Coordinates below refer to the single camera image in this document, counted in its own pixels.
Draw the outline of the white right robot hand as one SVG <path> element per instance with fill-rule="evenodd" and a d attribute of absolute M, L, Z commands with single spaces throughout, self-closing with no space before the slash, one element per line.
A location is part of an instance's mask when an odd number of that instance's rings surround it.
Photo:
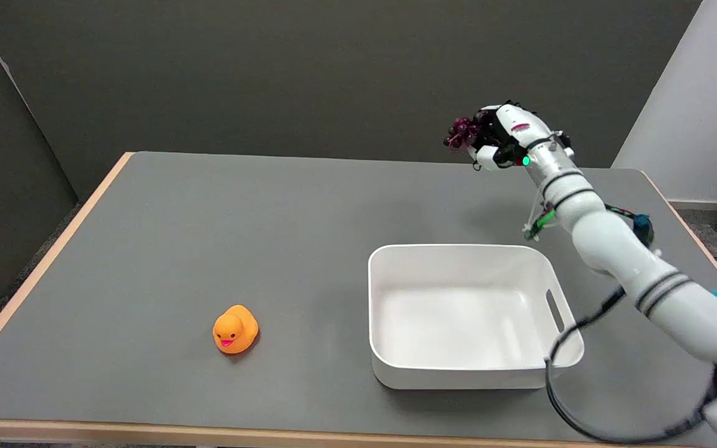
<path fill-rule="evenodd" d="M 510 100 L 476 111 L 464 137 L 475 170 L 532 167 L 536 164 L 532 151 L 544 144 L 574 154 L 564 131 L 552 130 L 536 113 Z"/>

